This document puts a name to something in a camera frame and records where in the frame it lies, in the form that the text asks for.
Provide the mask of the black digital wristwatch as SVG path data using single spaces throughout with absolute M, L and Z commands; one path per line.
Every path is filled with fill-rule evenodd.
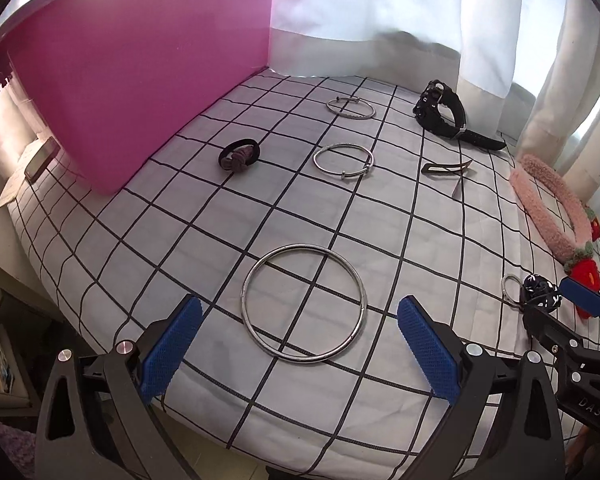
M 418 124 L 440 138 L 470 144 L 485 151 L 497 152 L 506 143 L 483 136 L 467 128 L 467 116 L 455 91 L 439 79 L 430 80 L 420 94 L 413 113 Z

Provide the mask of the pink fluffy strawberry headband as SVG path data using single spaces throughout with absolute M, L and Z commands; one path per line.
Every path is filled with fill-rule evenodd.
M 524 154 L 518 159 L 508 180 L 539 236 L 562 265 L 566 277 L 573 278 L 589 292 L 600 292 L 600 270 L 594 260 L 600 222 L 595 212 L 580 201 L 556 170 L 532 154 Z M 568 231 L 557 222 L 557 214 L 545 203 L 538 183 L 554 196 L 556 206 L 566 214 Z

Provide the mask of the silver hair clip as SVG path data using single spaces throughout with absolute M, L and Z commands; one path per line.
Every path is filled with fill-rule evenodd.
M 420 172 L 425 176 L 434 178 L 450 178 L 456 177 L 456 183 L 453 188 L 451 197 L 453 200 L 458 200 L 462 194 L 464 175 L 468 173 L 471 164 L 474 161 L 470 158 L 458 164 L 436 164 L 435 162 L 427 162 Z

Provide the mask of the large silver bangle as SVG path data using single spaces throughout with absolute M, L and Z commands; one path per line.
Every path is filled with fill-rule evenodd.
M 292 331 L 296 327 L 299 322 L 299 318 L 302 315 L 304 306 L 309 301 L 313 289 L 317 285 L 317 275 L 315 274 L 315 280 L 312 281 L 306 293 L 304 294 L 300 307 L 298 307 L 297 313 L 292 318 L 292 321 L 288 328 L 288 334 L 285 336 L 283 341 L 279 344 L 279 348 L 268 344 L 258 333 L 256 328 L 251 322 L 250 314 L 249 314 L 249 306 L 248 306 L 248 296 L 249 289 L 252 282 L 257 278 L 257 275 L 260 271 L 273 259 L 291 254 L 292 252 L 310 252 L 311 254 L 317 254 L 322 256 L 325 260 L 332 260 L 338 263 L 343 270 L 347 272 L 350 276 L 350 279 L 355 284 L 356 289 L 358 290 L 358 317 L 350 330 L 350 333 L 347 334 L 346 338 L 337 344 L 334 348 L 329 349 L 326 352 L 320 354 L 312 354 L 312 356 L 294 356 L 293 354 L 288 354 L 283 352 L 283 348 L 286 346 L 288 342 L 289 336 Z M 358 274 L 358 271 L 354 266 L 342 255 L 338 254 L 338 252 L 334 252 L 332 249 L 328 247 L 318 246 L 314 244 L 306 244 L 306 243 L 294 243 L 287 244 L 283 246 L 276 247 L 269 252 L 267 252 L 263 257 L 258 259 L 250 270 L 247 272 L 244 280 L 242 281 L 242 289 L 240 290 L 239 295 L 240 302 L 240 316 L 242 317 L 242 324 L 244 324 L 245 329 L 253 342 L 265 353 L 269 356 L 272 356 L 275 359 L 279 359 L 288 363 L 297 364 L 297 365 L 313 365 L 318 363 L 323 363 L 331 358 L 336 358 L 336 356 L 340 356 L 346 352 L 352 344 L 358 339 L 360 333 L 362 333 L 363 325 L 365 324 L 367 318 L 367 310 L 368 310 L 368 296 L 366 292 L 366 288 L 364 286 L 361 275 Z

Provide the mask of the black grid bedsheet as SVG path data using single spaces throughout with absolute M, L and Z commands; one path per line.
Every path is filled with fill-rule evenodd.
M 446 410 L 400 333 L 414 296 L 460 338 L 496 356 L 533 348 L 501 279 L 564 275 L 509 185 L 507 152 L 450 143 L 419 128 L 416 93 L 361 77 L 262 72 L 238 84 L 149 157 L 114 196 L 59 154 L 8 211 L 24 252 L 62 314 L 97 351 L 165 318 L 186 294 L 204 318 L 160 414 L 186 434 L 320 479 L 395 479 Z M 240 139 L 260 144 L 244 172 L 218 164 Z M 474 162 L 456 177 L 427 162 Z M 262 351 L 240 316 L 242 281 L 270 250 L 328 247 L 361 275 L 362 333 L 340 356 L 297 365 Z M 271 260 L 249 289 L 251 322 L 283 352 L 340 344 L 358 317 L 343 268 L 310 252 Z

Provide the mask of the white curtain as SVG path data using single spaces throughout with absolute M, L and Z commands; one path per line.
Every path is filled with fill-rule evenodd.
M 600 217 L 600 11 L 592 0 L 273 0 L 291 76 L 439 79 L 471 130 L 553 166 Z

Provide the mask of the small phone on ledge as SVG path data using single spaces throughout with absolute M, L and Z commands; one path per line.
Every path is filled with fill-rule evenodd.
M 57 156 L 59 150 L 59 144 L 53 136 L 50 136 L 33 152 L 33 155 L 24 167 L 24 176 L 30 184 L 33 184 L 41 177 L 41 174 Z

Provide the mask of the mauve hair scrunchie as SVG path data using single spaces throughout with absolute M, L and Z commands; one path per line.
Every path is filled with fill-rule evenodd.
M 244 172 L 260 158 L 260 144 L 253 139 L 240 139 L 228 144 L 218 157 L 219 166 L 229 172 Z

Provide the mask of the pink plastic bin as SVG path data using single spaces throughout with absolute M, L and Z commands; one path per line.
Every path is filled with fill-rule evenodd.
M 264 67 L 272 0 L 30 0 L 0 27 L 15 80 L 80 173 L 117 192 Z

